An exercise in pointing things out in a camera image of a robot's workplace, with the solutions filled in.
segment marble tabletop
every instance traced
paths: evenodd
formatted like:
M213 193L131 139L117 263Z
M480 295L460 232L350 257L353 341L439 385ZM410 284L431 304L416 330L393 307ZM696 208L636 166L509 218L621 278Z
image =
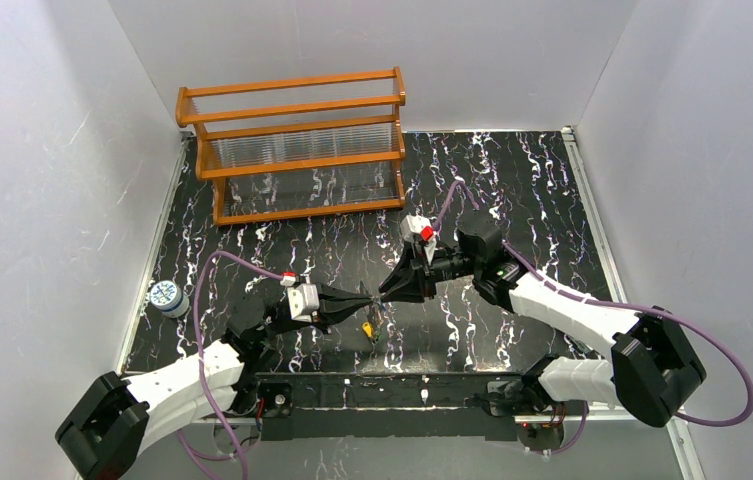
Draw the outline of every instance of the marble tabletop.
M434 216L446 190L464 179L512 245L558 281L609 298L594 240L561 134L476 132L405 134L403 178L407 205L376 211L219 228L211 220L212 188L194 175L189 147L151 282L173 280L193 296L207 256L225 249L264 268L308 273L312 281L370 292L390 273L402 240L398 222L409 212ZM329 175L332 172L320 172ZM253 180L273 188L272 178ZM343 196L344 182L321 181L316 199ZM441 237L453 241L465 208L457 195ZM205 335L218 338L226 321L250 326L282 287L221 260L201 295ZM491 306L469 278L438 286L425 304L390 304L375 345L362 332L364 312L324 335L313 328L275 340L274 372L436 373L525 371L547 353L578 356L561 332L534 319ZM147 372L196 352L193 328L152 306L142 312L125 370Z

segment gray floor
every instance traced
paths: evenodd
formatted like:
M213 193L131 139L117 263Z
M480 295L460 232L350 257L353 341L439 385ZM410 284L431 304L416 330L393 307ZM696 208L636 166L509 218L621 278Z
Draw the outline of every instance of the gray floor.
M215 452L210 425L186 430L190 443ZM323 438L263 442L248 453L253 480L338 479L681 479L670 437L629 421L593 421L570 451L550 460L520 451L517 443L482 438ZM206 462L222 478L241 477L231 462ZM124 480L206 477L175 437L138 458Z

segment black marble surface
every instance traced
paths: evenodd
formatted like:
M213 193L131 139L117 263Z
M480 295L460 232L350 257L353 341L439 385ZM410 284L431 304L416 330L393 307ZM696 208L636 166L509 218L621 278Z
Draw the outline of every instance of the black marble surface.
M406 134L404 211L378 211L218 228L211 220L212 188L193 172L191 146L169 213L153 281L172 279L193 295L207 256L226 249L275 272L309 273L312 281L375 292L398 260L398 222L408 212L433 216L456 178L463 178L511 243L560 282L609 298L605 277L558 132ZM267 188L258 178L256 188ZM319 195L343 195L326 182ZM442 239L454 240L464 208L457 199ZM245 326L260 320L265 299L282 287L221 261L202 295L206 342L234 314ZM470 279L439 285L440 298L423 305L390 304L380 341L361 330L363 311L324 335L305 328L277 338L269 369L278 372L524 371L541 356L578 356L568 338L533 319L488 305ZM193 328L147 306L126 370L146 372L196 351Z

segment metal strip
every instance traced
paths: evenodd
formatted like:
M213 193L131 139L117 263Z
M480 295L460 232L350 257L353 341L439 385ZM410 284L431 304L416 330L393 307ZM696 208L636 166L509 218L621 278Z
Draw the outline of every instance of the metal strip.
M582 197L582 205L588 217L588 225L591 227L594 244L597 246L597 253L600 255L600 263L603 266L603 273L606 276L612 300L615 302L626 302L626 293L623 290L623 284L617 271L617 264L609 247L603 222L600 220L600 213L594 201L594 194L591 192L591 186L588 183L588 176L585 172L582 156L579 154L579 147L577 146L573 127L564 127L561 130L561 134L564 139L565 149L567 150L567 157L570 161L570 168L576 177L576 185L579 188L579 195ZM704 480L706 477L703 475L703 467L700 466L700 459L697 457L694 442L691 440L691 434L688 431L688 422L672 418L665 428L670 435L670 441L673 445L673 451L676 453L676 460L682 472L682 478L685 480Z
M170 218L170 209L173 207L173 199L176 197L176 186L179 184L182 167L185 165L185 159L188 153L189 138L182 135L182 150L179 152L179 158L176 167L173 169L173 176L170 178L170 188L167 191L167 197L164 199L164 205L161 215L158 217L158 225L155 227L155 236L152 245L149 247L149 255L146 259L146 266L143 269L140 286L138 288L135 307L132 309L131 318L129 319L129 328L123 337L123 346L120 348L120 356L117 358L117 367L114 369L118 375L124 373L126 361L131 352L132 343L134 343L137 327L140 324L140 317L146 301L146 292L149 290L149 281L152 278L152 271L155 268L155 259L158 258L158 251L161 249L161 242L164 239L164 230L167 228L167 221Z

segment clear corrugated panel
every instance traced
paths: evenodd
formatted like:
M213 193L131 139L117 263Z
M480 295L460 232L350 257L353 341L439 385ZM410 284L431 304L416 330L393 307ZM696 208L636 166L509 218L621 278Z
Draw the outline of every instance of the clear corrugated panel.
M266 213L397 198L390 162L227 179L227 215Z
M228 112L249 108L277 107L301 103L328 102L394 95L394 79L332 83L310 87L292 87L260 92L230 93L194 97L199 113Z
M395 151L396 127L377 123L211 142L224 167Z

